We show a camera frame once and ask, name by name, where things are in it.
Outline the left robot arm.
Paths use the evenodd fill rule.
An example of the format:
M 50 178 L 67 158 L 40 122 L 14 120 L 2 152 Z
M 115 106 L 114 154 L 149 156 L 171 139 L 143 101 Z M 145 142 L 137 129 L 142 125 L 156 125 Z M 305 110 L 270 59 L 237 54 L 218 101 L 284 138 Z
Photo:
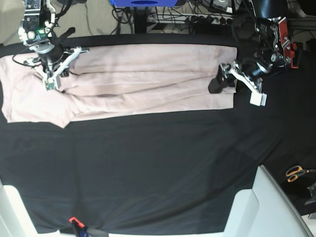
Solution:
M 265 106 L 267 95 L 262 91 L 264 76 L 294 68 L 295 52 L 289 39 L 286 18 L 287 1 L 246 0 L 244 6 L 247 13 L 232 23 L 232 31 L 235 31 L 238 22 L 251 17 L 260 46 L 252 57 L 220 64 L 208 91 L 211 94 L 221 93 L 238 80 L 251 91 L 252 105 Z

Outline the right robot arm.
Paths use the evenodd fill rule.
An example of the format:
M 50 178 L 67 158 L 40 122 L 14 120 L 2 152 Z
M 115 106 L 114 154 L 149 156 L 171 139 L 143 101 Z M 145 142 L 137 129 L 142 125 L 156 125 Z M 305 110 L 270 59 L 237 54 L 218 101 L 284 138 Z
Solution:
M 40 76 L 45 89 L 58 90 L 60 78 L 68 77 L 70 63 L 81 53 L 89 51 L 88 47 L 64 47 L 62 45 L 70 35 L 76 32 L 70 27 L 61 36 L 54 33 L 59 19 L 64 16 L 74 4 L 86 3 L 85 0 L 61 0 L 63 7 L 59 13 L 50 0 L 24 0 L 24 19 L 21 21 L 18 35 L 26 50 L 34 51 L 38 56 L 18 62 L 22 66 L 33 68 Z

